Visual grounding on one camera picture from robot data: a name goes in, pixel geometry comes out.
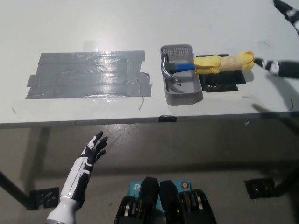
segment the gray plastic basket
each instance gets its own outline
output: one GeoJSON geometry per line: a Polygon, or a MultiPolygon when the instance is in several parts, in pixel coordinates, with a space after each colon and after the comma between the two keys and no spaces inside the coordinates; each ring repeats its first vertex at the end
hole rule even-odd
{"type": "MultiPolygon", "coordinates": [[[[193,48],[189,44],[165,45],[161,54],[167,53],[169,62],[193,63],[193,48]]],[[[163,77],[166,102],[171,106],[191,105],[203,99],[199,76],[194,71],[173,74],[182,82],[181,86],[166,81],[163,77]]]]}

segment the gray duct tape patch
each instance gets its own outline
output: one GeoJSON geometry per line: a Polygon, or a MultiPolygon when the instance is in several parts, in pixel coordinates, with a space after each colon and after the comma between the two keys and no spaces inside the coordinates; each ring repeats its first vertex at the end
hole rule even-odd
{"type": "Polygon", "coordinates": [[[144,51],[43,53],[27,99],[150,97],[144,51]]]}

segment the concrete floor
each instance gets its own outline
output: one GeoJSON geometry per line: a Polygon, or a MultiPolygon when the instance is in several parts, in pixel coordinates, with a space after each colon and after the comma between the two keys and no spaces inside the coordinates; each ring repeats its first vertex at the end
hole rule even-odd
{"type": "MultiPolygon", "coordinates": [[[[259,177],[280,181],[299,162],[299,138],[272,119],[4,129],[0,170],[26,192],[61,189],[99,130],[109,137],[107,153],[95,165],[78,224],[113,223],[129,182],[148,175],[190,180],[220,224],[299,224],[299,184],[281,198],[259,200],[244,186],[259,177]]],[[[26,211],[3,189],[0,198],[0,223],[42,224],[50,212],[26,211]]]]}

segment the table surface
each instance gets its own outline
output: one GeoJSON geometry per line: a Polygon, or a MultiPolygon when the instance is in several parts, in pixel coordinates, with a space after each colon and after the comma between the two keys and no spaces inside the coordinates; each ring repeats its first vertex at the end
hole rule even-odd
{"type": "MultiPolygon", "coordinates": [[[[287,3],[299,8],[296,0],[287,3]]],[[[91,125],[260,116],[299,111],[299,81],[254,66],[237,92],[206,93],[193,105],[166,103],[160,48],[188,43],[195,55],[252,50],[264,59],[299,60],[299,37],[272,0],[8,1],[0,8],[0,126],[91,125]],[[144,50],[141,71],[152,96],[142,98],[25,99],[41,53],[144,50]]]]}

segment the white robotic arm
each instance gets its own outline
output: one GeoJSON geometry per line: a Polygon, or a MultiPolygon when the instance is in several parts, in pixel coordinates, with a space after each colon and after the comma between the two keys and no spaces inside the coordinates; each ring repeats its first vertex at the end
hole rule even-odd
{"type": "Polygon", "coordinates": [[[90,179],[93,165],[106,153],[102,150],[106,146],[107,137],[99,132],[76,159],[60,194],[58,206],[49,214],[46,224],[75,224],[75,213],[85,200],[85,190],[90,179]]]}

